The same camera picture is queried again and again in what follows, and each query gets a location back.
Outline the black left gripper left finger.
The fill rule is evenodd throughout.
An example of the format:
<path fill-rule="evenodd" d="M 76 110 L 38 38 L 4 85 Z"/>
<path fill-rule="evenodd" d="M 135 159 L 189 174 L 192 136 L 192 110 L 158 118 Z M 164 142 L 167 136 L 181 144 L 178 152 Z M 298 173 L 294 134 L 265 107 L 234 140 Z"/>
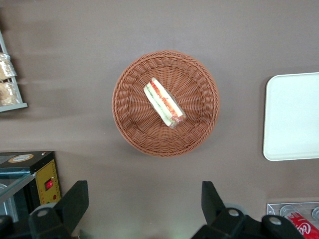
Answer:
<path fill-rule="evenodd" d="M 53 207 L 41 206 L 28 218 L 33 239 L 71 239 L 89 206 L 88 182 L 77 181 Z"/>

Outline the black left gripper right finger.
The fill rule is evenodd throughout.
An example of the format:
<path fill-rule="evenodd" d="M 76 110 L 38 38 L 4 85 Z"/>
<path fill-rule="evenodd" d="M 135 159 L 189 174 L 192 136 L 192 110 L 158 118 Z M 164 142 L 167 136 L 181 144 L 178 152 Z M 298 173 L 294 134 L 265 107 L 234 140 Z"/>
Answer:
<path fill-rule="evenodd" d="M 238 239 L 245 215 L 234 207 L 226 207 L 211 181 L 202 182 L 201 208 L 206 220 L 193 239 Z"/>

